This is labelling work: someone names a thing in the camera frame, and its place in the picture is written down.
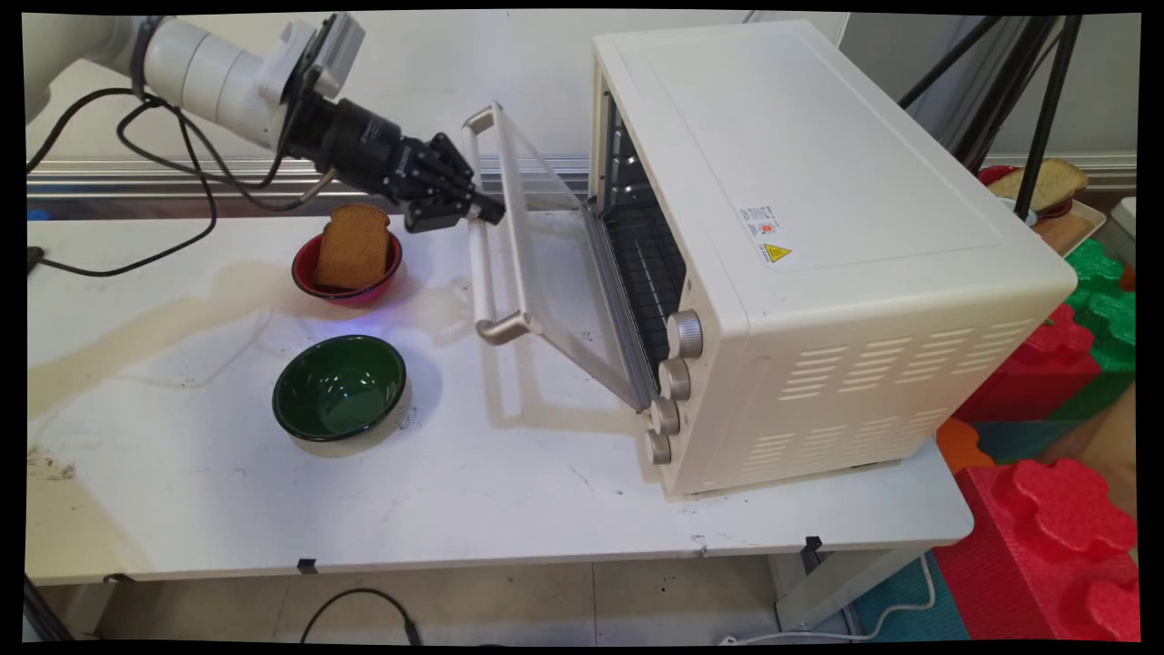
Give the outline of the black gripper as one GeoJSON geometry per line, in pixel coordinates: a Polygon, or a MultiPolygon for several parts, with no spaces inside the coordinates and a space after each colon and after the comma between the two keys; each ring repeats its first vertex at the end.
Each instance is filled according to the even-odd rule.
{"type": "Polygon", "coordinates": [[[313,163],[319,173],[336,171],[338,181],[369,195],[386,197],[405,209],[412,235],[456,227],[463,218],[501,225],[506,205],[484,195],[474,169],[445,134],[421,145],[399,124],[348,100],[333,104],[306,97],[291,116],[291,157],[313,163]]]}

